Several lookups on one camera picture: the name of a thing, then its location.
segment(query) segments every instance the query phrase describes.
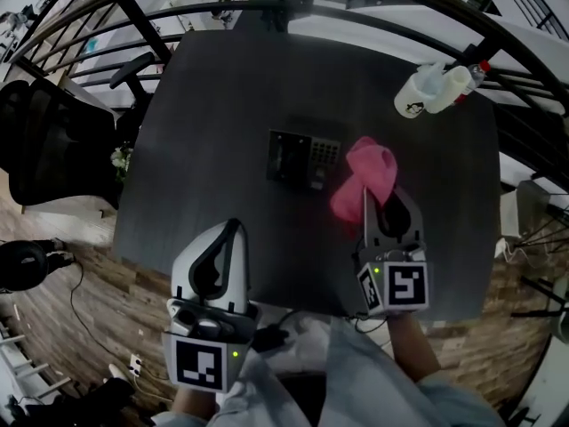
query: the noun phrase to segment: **power outlet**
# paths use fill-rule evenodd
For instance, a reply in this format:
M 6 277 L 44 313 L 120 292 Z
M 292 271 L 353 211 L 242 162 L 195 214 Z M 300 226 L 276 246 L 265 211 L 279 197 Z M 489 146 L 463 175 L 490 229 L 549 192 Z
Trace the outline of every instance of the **power outlet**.
M 129 365 L 128 369 L 135 378 L 140 376 L 140 371 L 142 369 L 142 359 L 136 354 L 131 354 L 131 365 Z

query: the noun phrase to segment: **white bottle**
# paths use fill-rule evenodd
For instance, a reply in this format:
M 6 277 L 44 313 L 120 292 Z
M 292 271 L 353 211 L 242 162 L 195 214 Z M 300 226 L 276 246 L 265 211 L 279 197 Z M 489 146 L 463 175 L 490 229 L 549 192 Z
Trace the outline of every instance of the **white bottle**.
M 462 92 L 461 96 L 459 96 L 456 99 L 455 103 L 460 103 L 460 102 L 464 101 L 464 99 L 469 94 L 471 94 L 472 91 L 474 91 L 476 88 L 478 88 L 478 86 L 484 82 L 484 80 L 486 78 L 486 73 L 488 71 L 490 71 L 490 63 L 488 63 L 486 60 L 482 60 L 478 64 L 470 65 L 469 66 L 469 72 L 470 72 L 470 75 L 472 76 L 472 80 L 466 86 L 466 89 L 464 89 L 464 92 Z
M 429 114 L 436 114 L 451 106 L 464 93 L 472 76 L 466 67 L 455 67 L 443 76 L 443 86 L 434 100 L 425 105 Z

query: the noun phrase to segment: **metal railing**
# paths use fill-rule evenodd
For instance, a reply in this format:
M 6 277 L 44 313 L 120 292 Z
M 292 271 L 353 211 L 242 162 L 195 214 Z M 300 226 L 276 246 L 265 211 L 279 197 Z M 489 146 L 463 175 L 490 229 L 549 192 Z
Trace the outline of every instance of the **metal railing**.
M 159 36 L 150 23 L 152 20 L 199 12 L 257 11 L 267 12 L 274 17 L 282 18 L 285 15 L 288 20 L 314 14 L 338 20 L 346 20 L 397 34 L 442 52 L 456 59 L 457 63 L 464 65 L 477 63 L 481 60 L 490 60 L 497 52 L 503 50 L 509 53 L 509 55 L 530 72 L 529 81 L 528 78 L 517 76 L 515 72 L 493 69 L 488 75 L 489 83 L 485 84 L 486 88 L 504 90 L 515 94 L 521 101 L 531 107 L 536 115 L 540 116 L 541 125 L 551 124 L 553 126 L 557 125 L 558 121 L 549 113 L 545 112 L 541 106 L 536 103 L 533 97 L 558 101 L 565 108 L 565 113 L 569 112 L 569 93 L 565 85 L 557 80 L 556 76 L 549 71 L 533 52 L 494 20 L 460 0 L 413 1 L 418 4 L 424 4 L 427 7 L 457 20 L 482 35 L 483 41 L 478 45 L 471 45 L 465 52 L 462 52 L 435 38 L 426 36 L 419 31 L 394 22 L 381 20 L 359 12 L 312 4 L 294 4 L 286 0 L 249 0 L 189 4 L 174 6 L 146 14 L 134 0 L 85 0 L 81 4 L 69 7 L 66 11 L 63 11 L 58 18 L 53 18 L 45 22 L 45 24 L 39 25 L 36 29 L 31 29 L 28 32 L 27 39 L 24 40 L 19 50 L 13 55 L 12 62 L 20 65 L 35 77 L 43 77 L 58 69 L 66 68 L 69 78 L 74 79 L 113 71 L 121 68 L 125 64 L 125 62 L 114 62 L 105 66 L 80 71 L 74 70 L 75 65 L 85 60 L 102 57 L 113 52 L 149 46 L 156 53 L 155 64 L 165 65 L 170 58 L 170 52 L 165 44 L 180 41 L 185 33 Z M 126 19 L 108 23 L 108 16 L 118 7 L 124 11 L 127 16 Z M 82 27 L 73 33 L 69 39 L 64 39 L 62 33 L 68 33 L 72 24 L 78 20 L 84 20 L 84 18 L 89 19 L 93 14 L 101 10 L 104 11 L 104 13 L 100 16 L 98 23 L 95 24 L 94 27 L 86 29 L 85 24 L 82 24 Z M 141 34 L 140 39 L 122 44 L 113 44 L 93 52 L 84 52 L 84 47 L 90 39 L 130 26 L 134 26 L 139 30 Z M 46 40 L 56 35 L 58 35 L 56 42 L 44 48 L 44 52 L 41 52 L 40 48 L 46 44 Z M 160 79 L 160 74 L 142 74 L 139 75 L 139 78 L 143 81 L 156 81 Z M 82 82 L 80 85 L 83 87 L 92 87 L 95 85 L 105 85 L 109 82 L 109 77 L 103 77 Z M 544 154 L 544 156 L 540 158 L 539 163 L 536 163 L 533 168 L 539 172 L 554 173 L 551 175 L 555 180 L 558 183 L 566 185 L 569 189 L 569 159 L 566 150 L 566 143 L 569 141 L 569 138 L 567 138 L 565 133 L 562 133 L 565 137 L 565 148 L 560 148 L 558 141 L 548 141 L 533 125 L 529 125 L 523 120 L 520 121 L 520 124 L 525 128 L 525 131 L 534 135 L 536 140 L 539 140 L 544 147 L 545 145 L 550 147 L 548 150 L 549 153 Z M 516 139 L 515 134 L 505 132 L 505 135 L 509 138 Z
M 545 0 L 514 0 L 532 27 L 569 41 L 565 28 Z

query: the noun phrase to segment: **red cap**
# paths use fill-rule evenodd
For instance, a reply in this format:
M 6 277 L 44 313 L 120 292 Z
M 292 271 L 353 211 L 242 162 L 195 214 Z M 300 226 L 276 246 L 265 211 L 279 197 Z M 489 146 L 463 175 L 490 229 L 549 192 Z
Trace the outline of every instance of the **red cap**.
M 482 60 L 480 62 L 480 69 L 482 69 L 485 73 L 490 71 L 490 63 L 487 60 Z

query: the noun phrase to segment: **dark gray table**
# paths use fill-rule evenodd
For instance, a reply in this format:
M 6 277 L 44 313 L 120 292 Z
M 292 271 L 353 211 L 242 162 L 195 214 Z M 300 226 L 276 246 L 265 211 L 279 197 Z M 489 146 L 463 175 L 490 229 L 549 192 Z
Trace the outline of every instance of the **dark gray table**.
M 473 94 L 435 116 L 393 107 L 416 67 L 347 44 L 282 34 L 192 32 L 176 50 L 137 140 L 118 213 L 117 255 L 166 274 L 199 233 L 236 217 L 249 236 L 252 298 L 344 314 L 357 308 L 349 237 L 328 190 L 266 180 L 268 129 L 309 117 L 390 147 L 419 205 L 431 262 L 430 319 L 480 314 L 499 204 L 491 102 Z

